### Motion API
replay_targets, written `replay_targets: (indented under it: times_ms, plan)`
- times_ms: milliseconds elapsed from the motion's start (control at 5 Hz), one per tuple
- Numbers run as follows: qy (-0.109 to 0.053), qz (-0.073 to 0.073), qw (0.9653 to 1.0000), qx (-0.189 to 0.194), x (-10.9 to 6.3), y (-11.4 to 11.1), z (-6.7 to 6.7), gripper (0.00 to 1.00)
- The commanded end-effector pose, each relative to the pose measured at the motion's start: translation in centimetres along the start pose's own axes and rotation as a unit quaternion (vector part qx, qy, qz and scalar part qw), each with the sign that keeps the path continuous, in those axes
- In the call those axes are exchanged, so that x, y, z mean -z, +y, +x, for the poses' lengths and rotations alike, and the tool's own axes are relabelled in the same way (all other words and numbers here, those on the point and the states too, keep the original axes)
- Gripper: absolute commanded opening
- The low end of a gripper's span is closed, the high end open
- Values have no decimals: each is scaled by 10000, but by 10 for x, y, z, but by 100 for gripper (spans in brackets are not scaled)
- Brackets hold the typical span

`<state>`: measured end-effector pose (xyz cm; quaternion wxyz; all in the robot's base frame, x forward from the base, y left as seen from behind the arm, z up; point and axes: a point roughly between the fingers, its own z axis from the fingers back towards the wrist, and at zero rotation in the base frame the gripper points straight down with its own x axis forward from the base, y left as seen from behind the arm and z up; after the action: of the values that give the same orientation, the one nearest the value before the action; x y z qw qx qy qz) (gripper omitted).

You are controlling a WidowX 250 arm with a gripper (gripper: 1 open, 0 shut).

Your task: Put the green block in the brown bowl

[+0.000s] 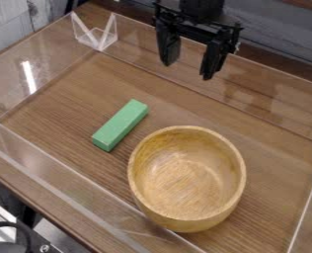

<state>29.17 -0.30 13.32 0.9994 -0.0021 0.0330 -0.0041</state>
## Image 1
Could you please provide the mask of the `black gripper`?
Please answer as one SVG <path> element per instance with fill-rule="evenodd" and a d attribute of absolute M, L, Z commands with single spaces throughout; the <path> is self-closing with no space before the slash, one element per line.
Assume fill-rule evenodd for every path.
<path fill-rule="evenodd" d="M 165 66 L 179 58 L 181 37 L 201 43 L 221 37 L 232 45 L 238 43 L 244 27 L 225 16 L 225 0 L 155 0 L 154 6 L 158 55 Z M 205 80 L 221 70 L 228 53 L 229 46 L 224 41 L 208 43 L 199 69 Z"/>

